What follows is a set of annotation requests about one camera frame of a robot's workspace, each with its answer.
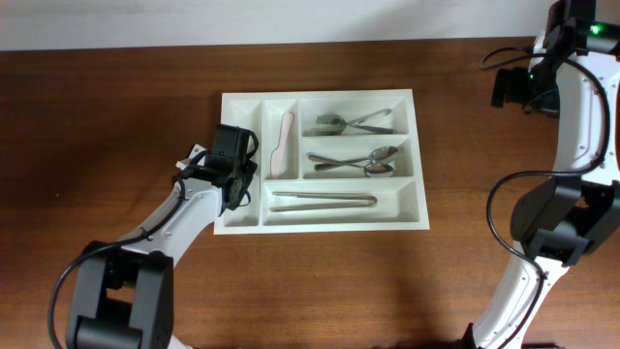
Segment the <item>pink plastic knife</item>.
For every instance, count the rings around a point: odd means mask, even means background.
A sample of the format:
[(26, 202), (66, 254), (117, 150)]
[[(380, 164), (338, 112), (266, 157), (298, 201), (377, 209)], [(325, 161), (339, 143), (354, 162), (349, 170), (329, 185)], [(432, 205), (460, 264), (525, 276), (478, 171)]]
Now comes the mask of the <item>pink plastic knife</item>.
[(287, 140), (295, 121), (295, 114), (287, 111), (282, 115), (278, 144), (270, 156), (269, 174), (271, 179), (277, 179), (284, 169), (287, 157)]

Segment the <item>steel fork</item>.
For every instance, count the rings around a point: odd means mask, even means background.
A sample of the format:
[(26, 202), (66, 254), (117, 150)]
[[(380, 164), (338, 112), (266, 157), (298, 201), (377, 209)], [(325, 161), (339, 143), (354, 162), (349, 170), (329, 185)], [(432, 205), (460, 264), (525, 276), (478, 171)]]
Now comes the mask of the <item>steel fork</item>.
[[(373, 111), (371, 113), (368, 113), (367, 115), (364, 115), (362, 117), (359, 117), (359, 118), (356, 118), (356, 119), (353, 119), (353, 120), (346, 120), (346, 119), (345, 120), (348, 121), (348, 122), (354, 122), (356, 124), (364, 125), (365, 121), (368, 121), (368, 120), (371, 120), (371, 119), (380, 118), (380, 117), (383, 117), (383, 116), (388, 116), (388, 115), (391, 114), (391, 112), (392, 112), (392, 109), (382, 109), (382, 110), (378, 110), (378, 111)], [(305, 133), (305, 136), (323, 136), (323, 135), (320, 135), (317, 132), (317, 130), (319, 128), (323, 128), (323, 125), (318, 125), (317, 128), (308, 130)]]
[(316, 123), (318, 125), (323, 125), (323, 128), (319, 128), (317, 132), (324, 136), (339, 136), (348, 127), (368, 131), (373, 134), (389, 135), (394, 133), (394, 130), (389, 128), (364, 126), (354, 122), (348, 122), (343, 117), (335, 113), (321, 114), (317, 116)]

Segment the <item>steel kitchen tongs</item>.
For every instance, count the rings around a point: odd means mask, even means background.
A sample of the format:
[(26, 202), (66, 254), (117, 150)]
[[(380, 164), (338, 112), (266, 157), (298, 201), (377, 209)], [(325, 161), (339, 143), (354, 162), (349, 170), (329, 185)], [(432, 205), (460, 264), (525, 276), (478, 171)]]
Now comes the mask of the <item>steel kitchen tongs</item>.
[(290, 202), (271, 206), (271, 212), (365, 208), (374, 207), (378, 203), (378, 199), (373, 195), (354, 193), (273, 192), (272, 195), (275, 198), (289, 199)]

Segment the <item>large steel spoon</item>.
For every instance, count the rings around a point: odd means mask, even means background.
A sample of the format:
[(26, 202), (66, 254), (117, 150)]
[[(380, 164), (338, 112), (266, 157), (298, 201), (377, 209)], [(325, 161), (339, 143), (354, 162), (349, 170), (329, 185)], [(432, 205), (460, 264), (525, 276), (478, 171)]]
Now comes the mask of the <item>large steel spoon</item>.
[[(345, 160), (347, 164), (356, 164), (363, 161), (371, 162), (371, 163), (391, 163), (399, 153), (399, 148), (396, 146), (383, 146), (373, 150), (368, 156), (359, 157), (354, 159)], [(317, 172), (327, 171), (331, 169), (335, 169), (338, 167), (338, 164), (329, 164), (327, 161), (322, 160), (319, 165), (315, 165), (314, 169)]]
[(348, 163), (345, 161), (326, 158), (316, 154), (309, 153), (307, 155), (309, 160), (327, 163), (329, 165), (339, 165), (357, 168), (363, 171), (366, 177), (390, 177), (394, 174), (394, 168), (388, 164), (383, 163), (367, 163), (366, 165), (358, 165), (356, 163)]

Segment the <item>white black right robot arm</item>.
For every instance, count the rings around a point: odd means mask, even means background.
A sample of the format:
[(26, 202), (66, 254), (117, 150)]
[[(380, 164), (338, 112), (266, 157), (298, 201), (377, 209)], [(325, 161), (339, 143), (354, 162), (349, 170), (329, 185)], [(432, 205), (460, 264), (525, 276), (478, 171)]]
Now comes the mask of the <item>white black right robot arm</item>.
[(483, 70), (496, 80), (491, 103), (518, 104), (557, 119), (554, 165), (516, 203), (509, 265), (482, 316), (457, 341), (460, 348), (521, 348), (554, 284), (619, 227), (616, 150), (619, 15), (601, 1), (558, 0), (529, 47)]

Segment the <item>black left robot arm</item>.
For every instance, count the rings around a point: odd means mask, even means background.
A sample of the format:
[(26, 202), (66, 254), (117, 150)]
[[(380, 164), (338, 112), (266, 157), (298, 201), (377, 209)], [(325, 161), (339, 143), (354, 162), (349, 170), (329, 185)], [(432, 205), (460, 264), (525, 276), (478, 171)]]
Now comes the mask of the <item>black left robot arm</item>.
[(169, 196), (116, 242), (91, 241), (62, 272), (49, 301), (54, 347), (181, 348), (173, 333), (174, 269), (198, 235), (250, 202), (256, 134), (220, 124), (210, 148), (177, 164)]

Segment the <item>white plastic cutlery tray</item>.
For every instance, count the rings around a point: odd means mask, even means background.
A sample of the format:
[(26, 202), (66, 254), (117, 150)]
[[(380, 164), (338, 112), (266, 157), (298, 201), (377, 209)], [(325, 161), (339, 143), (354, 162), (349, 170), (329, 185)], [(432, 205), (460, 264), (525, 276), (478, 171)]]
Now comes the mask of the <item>white plastic cutlery tray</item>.
[[(317, 128), (316, 117), (337, 113), (353, 120), (373, 111), (392, 109), (388, 116), (364, 122), (393, 129), (389, 135), (348, 127), (341, 136), (305, 136)], [(270, 156), (278, 144), (282, 115), (294, 113), (287, 140), (284, 169), (277, 179), (269, 174)], [(429, 227), (414, 94), (410, 89), (225, 93), (221, 121), (256, 133), (260, 147), (254, 156), (257, 172), (249, 188), (251, 201), (225, 212), (215, 223), (217, 235), (306, 232), (426, 230)], [(368, 156), (383, 146), (399, 148), (388, 165), (390, 177), (366, 177), (362, 170), (339, 166), (317, 172), (321, 162), (309, 153), (345, 161)], [(273, 192), (354, 193), (373, 195), (374, 207), (271, 212), (288, 204)]]

